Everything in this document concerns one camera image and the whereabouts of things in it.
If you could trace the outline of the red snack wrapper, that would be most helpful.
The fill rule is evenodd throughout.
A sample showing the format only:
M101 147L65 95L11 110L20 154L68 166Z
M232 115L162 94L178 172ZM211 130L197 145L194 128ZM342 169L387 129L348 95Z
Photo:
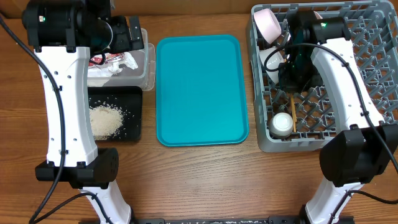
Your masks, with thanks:
M110 53L95 55L89 60L89 66L104 65L105 63L110 63L119 60L122 57L123 57L122 54L110 54Z

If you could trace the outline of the small white bowl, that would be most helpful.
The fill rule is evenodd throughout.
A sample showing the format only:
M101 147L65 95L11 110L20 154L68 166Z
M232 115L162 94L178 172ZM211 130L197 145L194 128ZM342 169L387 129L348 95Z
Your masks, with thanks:
M253 16L257 28L265 41L271 44L277 40L282 33L282 29L274 13L270 9L262 9L255 12Z

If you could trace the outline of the white paper cup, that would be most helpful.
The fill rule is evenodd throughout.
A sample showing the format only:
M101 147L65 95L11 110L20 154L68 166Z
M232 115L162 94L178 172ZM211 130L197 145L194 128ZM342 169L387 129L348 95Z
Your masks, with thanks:
M293 131L293 118L288 113L275 114L269 123L270 134L278 139L284 139Z

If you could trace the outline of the white rice pile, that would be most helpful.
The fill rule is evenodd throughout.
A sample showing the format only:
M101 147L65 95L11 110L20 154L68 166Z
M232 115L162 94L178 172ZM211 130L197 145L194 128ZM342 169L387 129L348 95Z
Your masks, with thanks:
M106 101L95 100L89 107L91 130L96 141L122 140L127 136L125 124L134 115L127 109Z

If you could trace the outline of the large white plate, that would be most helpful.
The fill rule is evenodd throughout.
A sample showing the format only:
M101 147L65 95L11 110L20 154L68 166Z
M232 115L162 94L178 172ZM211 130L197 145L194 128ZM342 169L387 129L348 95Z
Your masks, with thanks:
M317 11L314 11L315 17L317 19L323 19L321 15L319 15L319 13Z

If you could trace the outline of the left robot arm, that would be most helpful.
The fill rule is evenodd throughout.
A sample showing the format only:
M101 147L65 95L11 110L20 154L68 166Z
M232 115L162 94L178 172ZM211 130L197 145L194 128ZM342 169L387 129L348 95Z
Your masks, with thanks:
M135 223L116 182L118 152L98 148L93 137L87 76L94 55L143 49L139 18L113 16L109 1L30 1L22 23L40 67L49 127L37 180L68 182L101 223Z

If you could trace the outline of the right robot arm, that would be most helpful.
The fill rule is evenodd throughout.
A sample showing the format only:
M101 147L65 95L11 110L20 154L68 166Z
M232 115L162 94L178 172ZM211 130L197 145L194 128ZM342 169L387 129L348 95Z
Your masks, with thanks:
M397 126L386 124L354 59L351 32L342 17L319 19L313 11L287 18L290 40L279 85L287 92L313 86L319 75L335 117L336 136L320 151L323 180L300 211L298 223L337 223L344 206L362 187L395 164Z

